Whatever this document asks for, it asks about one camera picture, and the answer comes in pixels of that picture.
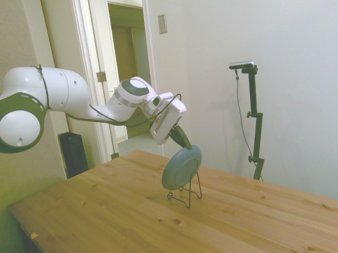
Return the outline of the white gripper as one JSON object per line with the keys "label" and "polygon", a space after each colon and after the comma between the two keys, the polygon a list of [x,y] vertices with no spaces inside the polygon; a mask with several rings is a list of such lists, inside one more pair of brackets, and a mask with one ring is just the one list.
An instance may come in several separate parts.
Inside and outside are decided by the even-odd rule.
{"label": "white gripper", "polygon": [[160,115],[155,118],[154,124],[150,128],[155,141],[162,145],[169,135],[180,147],[192,149],[192,145],[184,133],[183,129],[177,124],[186,112],[186,106],[179,100],[166,100],[159,108]]}

